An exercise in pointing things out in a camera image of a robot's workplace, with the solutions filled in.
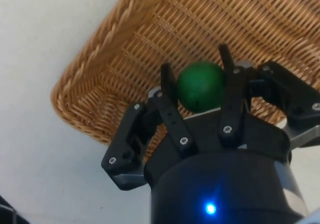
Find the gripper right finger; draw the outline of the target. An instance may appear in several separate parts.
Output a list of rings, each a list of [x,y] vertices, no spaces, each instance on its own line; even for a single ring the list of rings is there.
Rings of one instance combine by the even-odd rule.
[[[235,64],[227,44],[218,50],[226,73],[218,131],[224,146],[236,147],[243,140],[244,118],[255,97],[285,114],[283,131],[291,149],[319,146],[320,93],[315,88],[275,61],[246,68]]]

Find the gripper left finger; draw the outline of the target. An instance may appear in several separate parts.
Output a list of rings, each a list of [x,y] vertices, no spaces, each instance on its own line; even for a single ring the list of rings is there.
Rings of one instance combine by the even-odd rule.
[[[160,125],[167,133],[144,161]],[[120,190],[128,191],[145,184],[153,187],[166,171],[196,152],[191,131],[178,111],[175,75],[165,63],[160,67],[160,87],[149,92],[146,102],[133,103],[126,109],[101,167]]]

